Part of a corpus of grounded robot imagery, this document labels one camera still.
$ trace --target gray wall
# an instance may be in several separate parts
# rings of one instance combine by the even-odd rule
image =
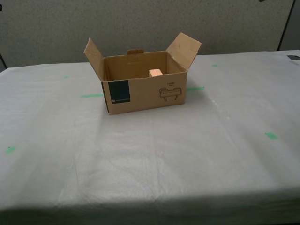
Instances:
[[[300,0],[296,0],[280,50],[300,50]]]
[[[275,51],[293,0],[0,0],[0,52],[8,67],[165,50],[179,32],[200,54]]]

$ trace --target table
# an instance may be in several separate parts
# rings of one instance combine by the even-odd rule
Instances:
[[[0,74],[0,224],[300,222],[300,51],[199,55],[176,105],[110,116],[89,63]]]

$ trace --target printed illustration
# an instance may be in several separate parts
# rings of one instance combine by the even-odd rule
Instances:
[[[159,96],[161,98],[164,98],[165,102],[167,101],[167,97],[174,96],[174,100],[177,99],[178,95],[181,95],[181,88],[174,88],[174,89],[167,89],[167,88],[161,88],[159,89]]]

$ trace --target cardboard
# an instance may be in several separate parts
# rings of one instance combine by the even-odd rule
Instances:
[[[84,53],[102,83],[109,114],[119,114],[183,104],[188,69],[200,46],[180,33],[166,51],[135,49],[127,55],[103,57],[89,39]],[[161,74],[151,75],[152,70]]]

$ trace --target green marker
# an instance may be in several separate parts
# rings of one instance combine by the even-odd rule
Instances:
[[[15,147],[14,146],[9,146],[8,148],[7,148],[7,150],[5,151],[5,153],[6,154],[10,154],[10,153],[13,153],[14,152],[14,150],[15,150]]]
[[[272,140],[276,140],[276,139],[279,138],[279,137],[278,137],[275,133],[273,133],[273,132],[267,132],[266,135],[267,135],[270,139],[272,139]]]
[[[93,94],[93,95],[82,95],[82,98],[95,98],[95,97],[103,97],[104,94]]]
[[[204,87],[187,88],[187,91],[191,91],[191,90],[204,90]]]

